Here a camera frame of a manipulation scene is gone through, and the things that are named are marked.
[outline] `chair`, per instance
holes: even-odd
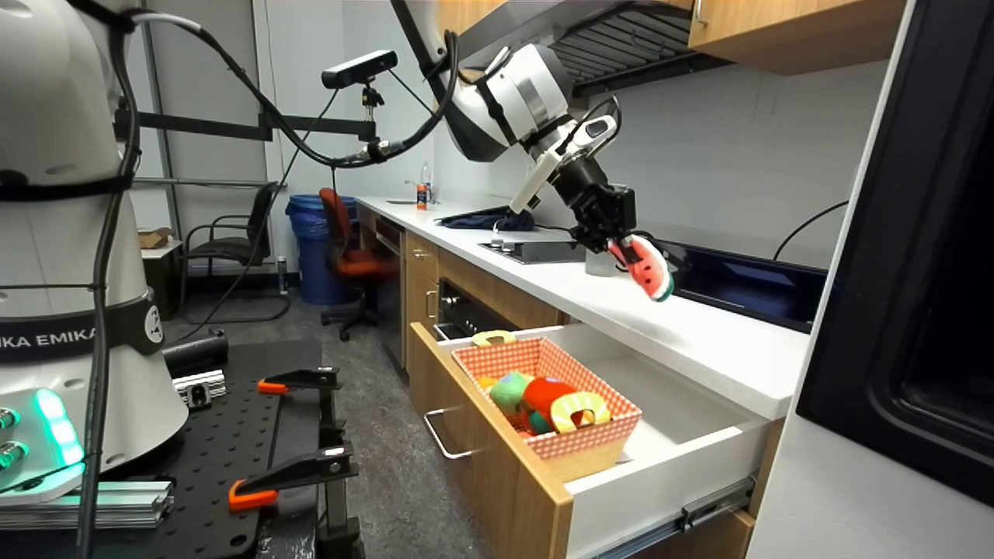
[[[185,280],[181,280],[181,304],[188,304],[188,276],[189,260],[208,260],[208,280],[216,280],[216,260],[236,260],[246,268],[261,268],[271,253],[271,207],[281,195],[281,183],[265,183],[256,192],[249,215],[222,215],[212,222],[198,222],[188,234],[185,248]],[[256,324],[256,321],[277,321],[290,311],[290,293],[283,264],[277,270],[277,296],[256,296],[256,299],[281,299],[281,308],[267,318],[246,318],[246,321],[218,321],[218,324]]]
[[[360,293],[358,308],[338,325],[338,338],[349,341],[351,338],[349,331],[356,325],[377,325],[377,288],[378,281],[399,273],[399,260],[391,253],[360,244],[360,235],[337,190],[321,190],[321,202],[324,202],[330,235],[333,235],[330,268],[349,288]],[[338,318],[337,311],[328,311],[321,324],[330,325],[337,318]]]

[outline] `kitchen counter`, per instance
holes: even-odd
[[[437,222],[448,215],[493,207],[505,199],[454,199],[431,207],[391,199],[358,202],[763,420],[786,417],[801,382],[804,331],[681,296],[651,302],[628,276],[591,276],[583,264],[523,264],[484,248],[481,241],[493,239],[488,230],[448,230]],[[562,230],[500,234],[500,239],[566,235]]]

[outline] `white appliance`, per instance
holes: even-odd
[[[748,559],[994,555],[994,4],[910,0]]]

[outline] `cabinet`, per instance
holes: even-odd
[[[500,281],[496,276],[431,244],[430,239],[400,234],[400,357],[406,373],[417,368],[410,366],[413,354],[406,324],[437,324],[440,280],[454,281],[459,293],[474,296],[516,328],[555,325],[570,321],[555,308]]]
[[[413,325],[410,389],[448,451],[448,476],[488,542],[488,555],[566,555],[573,498],[553,480],[474,380]]]
[[[437,312],[437,252],[431,241],[400,234],[400,360],[410,366],[406,324],[436,324]]]
[[[437,32],[464,35],[508,0],[431,0]]]
[[[904,0],[699,0],[690,49],[772,72],[887,58]]]
[[[767,423],[701,393],[658,362],[594,336],[588,325],[548,328],[580,362],[643,408],[625,460],[606,471],[561,480],[465,376],[450,348],[410,325],[410,392],[431,430],[465,516],[488,555],[599,555],[654,528],[672,526],[697,499],[748,477]],[[699,535],[692,549],[744,549],[753,528],[730,516]]]

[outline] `orange basket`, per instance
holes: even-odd
[[[476,382],[496,382],[510,368],[570,382],[580,392],[606,396],[613,420],[606,425],[577,427],[570,436],[523,436],[525,443],[555,471],[562,480],[583,477],[609,470],[622,460],[625,441],[643,420],[643,409],[617,393],[609,382],[594,376],[583,362],[566,354],[551,338],[518,338],[505,345],[458,348],[458,362],[476,376]]]

